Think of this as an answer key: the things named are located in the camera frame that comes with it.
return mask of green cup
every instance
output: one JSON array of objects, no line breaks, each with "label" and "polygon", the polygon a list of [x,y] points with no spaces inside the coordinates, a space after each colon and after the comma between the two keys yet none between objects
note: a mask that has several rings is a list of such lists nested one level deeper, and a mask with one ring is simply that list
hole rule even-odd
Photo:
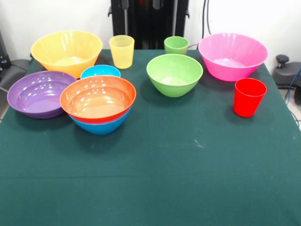
[{"label": "green cup", "polygon": [[164,49],[166,53],[175,53],[185,55],[189,46],[189,41],[180,36],[171,36],[164,40]]},{"label": "green cup", "polygon": [[203,75],[202,65],[190,56],[163,54],[146,67],[152,84],[167,97],[181,97],[192,90]]}]

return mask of pink bowl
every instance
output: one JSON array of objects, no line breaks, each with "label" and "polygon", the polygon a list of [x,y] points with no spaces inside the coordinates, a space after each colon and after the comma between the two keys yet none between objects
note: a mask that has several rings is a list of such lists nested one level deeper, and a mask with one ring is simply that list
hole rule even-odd
[{"label": "pink bowl", "polygon": [[242,34],[209,35],[199,42],[198,50],[207,70],[223,81],[248,77],[268,57],[264,45]]}]

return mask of plastic bowl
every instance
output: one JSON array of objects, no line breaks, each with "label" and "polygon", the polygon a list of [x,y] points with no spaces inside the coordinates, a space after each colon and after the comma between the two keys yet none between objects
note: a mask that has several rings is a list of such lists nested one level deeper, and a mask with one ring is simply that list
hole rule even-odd
[{"label": "plastic bowl", "polygon": [[185,95],[203,75],[197,60],[180,54],[160,55],[147,64],[146,71],[152,84],[167,97]]},{"label": "plastic bowl", "polygon": [[96,65],[84,70],[80,78],[84,79],[95,75],[114,75],[121,77],[121,73],[116,67],[109,65]]},{"label": "plastic bowl", "polygon": [[99,75],[68,86],[61,95],[61,106],[74,119],[100,124],[117,120],[133,105],[135,87],[123,78]]},{"label": "plastic bowl", "polygon": [[85,31],[63,31],[46,35],[32,46],[32,56],[49,71],[60,71],[79,78],[95,64],[103,42]]},{"label": "plastic bowl", "polygon": [[248,77],[268,57],[260,42],[233,33],[209,35],[200,41],[198,50],[210,74],[223,81]]},{"label": "plastic bowl", "polygon": [[49,119],[63,113],[62,91],[76,79],[63,72],[43,71],[18,80],[8,91],[9,105],[16,111],[37,119]]},{"label": "plastic bowl", "polygon": [[109,122],[109,123],[105,123],[105,124],[88,124],[88,123],[83,123],[80,122],[76,119],[74,119],[72,116],[70,116],[72,118],[72,120],[79,126],[81,127],[83,130],[95,134],[95,135],[105,135],[105,134],[109,134],[112,133],[114,130],[116,130],[119,126],[121,126],[121,124],[125,121],[125,119],[128,116],[128,113],[131,109],[129,109],[123,116],[121,116],[119,119]]}]

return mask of yellow cup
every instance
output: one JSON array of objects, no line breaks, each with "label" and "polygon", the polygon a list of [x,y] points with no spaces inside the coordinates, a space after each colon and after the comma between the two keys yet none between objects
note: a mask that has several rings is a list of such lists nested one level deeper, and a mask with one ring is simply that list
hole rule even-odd
[{"label": "yellow cup", "polygon": [[109,40],[115,67],[126,69],[132,66],[135,40],[127,35],[116,35]]}]

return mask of blue bowl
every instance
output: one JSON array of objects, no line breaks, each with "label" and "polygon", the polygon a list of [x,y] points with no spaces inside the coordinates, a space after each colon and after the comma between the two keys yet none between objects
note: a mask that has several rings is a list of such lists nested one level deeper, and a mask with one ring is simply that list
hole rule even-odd
[{"label": "blue bowl", "polygon": [[105,135],[108,133],[112,133],[115,129],[117,129],[121,124],[125,121],[125,119],[128,116],[128,113],[130,112],[131,109],[127,111],[123,116],[121,116],[119,119],[106,123],[106,124],[87,124],[84,122],[80,122],[76,119],[74,119],[71,115],[70,117],[72,120],[82,129],[89,133],[93,133],[95,135]]},{"label": "blue bowl", "polygon": [[114,75],[117,77],[121,77],[121,73],[116,67],[109,65],[96,65],[84,70],[80,78],[84,79],[95,75]]}]

